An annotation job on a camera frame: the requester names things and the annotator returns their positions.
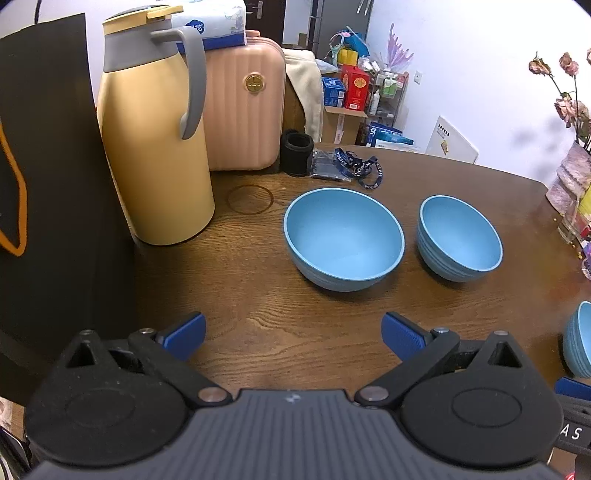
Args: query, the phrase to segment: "table surface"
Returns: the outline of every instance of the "table surface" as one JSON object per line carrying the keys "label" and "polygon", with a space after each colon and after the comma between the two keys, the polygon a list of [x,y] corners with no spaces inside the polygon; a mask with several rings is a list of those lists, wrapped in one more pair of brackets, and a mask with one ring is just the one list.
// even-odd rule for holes
{"label": "table surface", "polygon": [[[508,330],[549,383],[564,375],[559,334],[591,286],[575,250],[556,231],[553,219],[559,217],[544,185],[427,155],[351,150],[379,157],[384,180],[378,189],[284,173],[212,173],[216,211],[210,225],[180,245],[138,248],[143,324],[164,327],[202,311],[207,338],[190,363],[234,394],[241,387],[355,392],[399,361],[381,341],[380,321],[389,310],[427,330],[443,325],[467,339]],[[285,246],[282,221],[290,202],[334,186],[379,200],[404,231],[400,265],[359,292],[315,286]],[[499,268],[466,284],[428,270],[415,229],[421,202],[434,194],[465,200],[491,221],[504,248]]]}

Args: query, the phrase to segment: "pink suitcase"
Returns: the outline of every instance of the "pink suitcase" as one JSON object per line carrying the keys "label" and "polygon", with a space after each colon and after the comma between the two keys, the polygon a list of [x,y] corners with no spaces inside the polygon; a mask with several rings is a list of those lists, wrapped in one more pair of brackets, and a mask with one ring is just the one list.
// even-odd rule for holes
{"label": "pink suitcase", "polygon": [[247,31],[247,37],[243,47],[206,52],[203,120],[210,170],[260,170],[279,155],[285,57],[258,32]]}

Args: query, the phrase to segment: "red box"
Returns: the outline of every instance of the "red box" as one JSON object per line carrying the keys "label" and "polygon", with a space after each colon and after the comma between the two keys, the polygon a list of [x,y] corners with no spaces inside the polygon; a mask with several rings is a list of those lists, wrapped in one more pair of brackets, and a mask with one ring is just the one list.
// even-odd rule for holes
{"label": "red box", "polygon": [[343,65],[340,79],[347,89],[344,107],[363,112],[369,90],[369,74],[354,65]]}

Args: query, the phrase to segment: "suitcase logo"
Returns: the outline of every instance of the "suitcase logo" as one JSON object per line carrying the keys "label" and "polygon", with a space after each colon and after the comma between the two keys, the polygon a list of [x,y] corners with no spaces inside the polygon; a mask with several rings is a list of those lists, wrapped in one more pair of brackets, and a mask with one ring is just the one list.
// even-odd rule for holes
{"label": "suitcase logo", "polygon": [[265,87],[265,80],[260,73],[251,73],[244,79],[244,85],[249,92],[257,93]]}

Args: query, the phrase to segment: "thermos handle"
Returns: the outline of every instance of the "thermos handle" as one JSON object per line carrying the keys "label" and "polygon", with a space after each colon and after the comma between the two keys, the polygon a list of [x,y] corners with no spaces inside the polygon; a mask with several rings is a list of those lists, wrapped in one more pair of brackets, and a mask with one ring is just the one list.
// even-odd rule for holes
{"label": "thermos handle", "polygon": [[189,105],[181,117],[180,133],[181,138],[187,140],[197,131],[205,106],[207,70],[201,34],[193,27],[178,27],[151,32],[150,37],[156,43],[183,42],[189,69]]}

